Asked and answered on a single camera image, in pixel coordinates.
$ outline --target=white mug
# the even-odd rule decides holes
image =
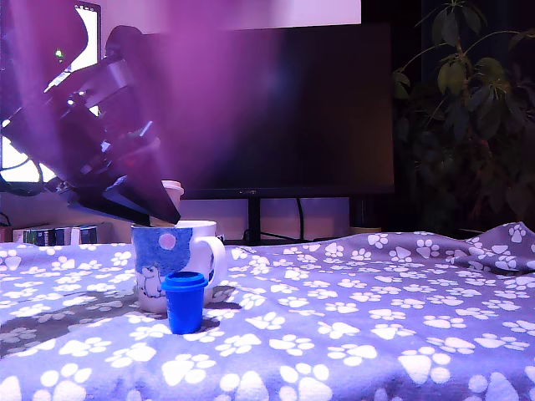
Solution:
[[[172,227],[132,226],[135,276],[140,308],[167,311],[161,283],[171,272],[200,272],[208,280],[204,304],[227,271],[225,247],[216,237],[215,221],[179,221]]]

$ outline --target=blue plastic cup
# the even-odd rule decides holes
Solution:
[[[204,287],[208,280],[202,273],[172,272],[161,289],[166,292],[167,317],[173,334],[190,334],[201,328]]]

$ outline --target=mug handle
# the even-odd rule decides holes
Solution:
[[[219,284],[224,275],[227,273],[227,258],[225,256],[225,246],[214,236],[199,236],[195,239],[195,243],[205,242],[211,248],[211,253],[214,255],[214,276],[208,282],[207,288],[213,288]]]

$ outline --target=pink circle print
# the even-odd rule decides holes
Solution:
[[[170,251],[175,247],[176,238],[172,234],[162,234],[158,242],[163,249]]]

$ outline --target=computer monitor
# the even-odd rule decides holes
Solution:
[[[80,1],[74,1],[73,3],[76,11],[84,20],[84,24],[88,33],[88,45],[85,50],[56,79],[50,83],[50,85],[58,85],[65,78],[67,78],[71,72],[98,63],[102,56],[102,12],[100,5]],[[98,108],[93,108],[91,111],[93,111],[95,114],[99,112]],[[3,169],[17,166],[27,159],[27,156],[24,153],[19,153],[15,148],[12,147],[11,141],[8,138],[2,137],[0,148],[2,151],[0,166]],[[55,177],[55,174],[45,165],[41,165],[41,168],[43,169],[44,182],[47,182]],[[31,162],[25,163],[11,170],[4,170],[0,174],[2,174],[2,177],[5,181],[12,183],[38,182],[39,179],[37,169]]]

